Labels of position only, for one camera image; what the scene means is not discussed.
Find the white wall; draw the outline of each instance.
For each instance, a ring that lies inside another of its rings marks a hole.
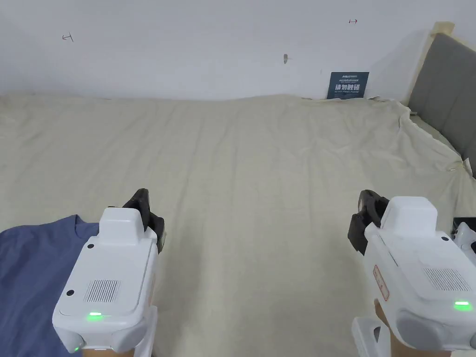
[[[356,70],[370,71],[366,96],[402,99],[434,22],[473,21],[455,8],[447,0],[3,0],[0,94],[323,98],[332,71]],[[61,39],[68,32],[74,43]]]

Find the white handle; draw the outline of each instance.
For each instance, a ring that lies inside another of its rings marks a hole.
[[[390,357],[390,330],[379,319],[356,317],[352,336],[360,357]]]
[[[149,307],[146,317],[147,332],[143,340],[136,346],[134,357],[150,357],[154,346],[155,331],[157,329],[158,313],[155,306]]]

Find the green led light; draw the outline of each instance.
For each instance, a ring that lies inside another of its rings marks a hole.
[[[455,301],[455,310],[458,311],[472,311],[473,307],[469,301]]]
[[[101,321],[104,318],[104,316],[101,315],[93,315],[93,316],[87,316],[88,321]]]

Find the sticker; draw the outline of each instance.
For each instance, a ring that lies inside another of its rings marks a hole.
[[[390,297],[390,291],[388,291],[387,285],[385,284],[384,279],[382,278],[382,274],[380,274],[380,270],[378,270],[378,266],[375,265],[374,267],[374,277],[375,281],[378,284],[378,288],[384,297],[384,300],[387,301]]]

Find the wall mark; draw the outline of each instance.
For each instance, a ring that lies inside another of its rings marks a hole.
[[[72,42],[74,42],[73,38],[71,37],[71,32],[68,32],[69,36],[63,35],[63,40],[71,39]]]

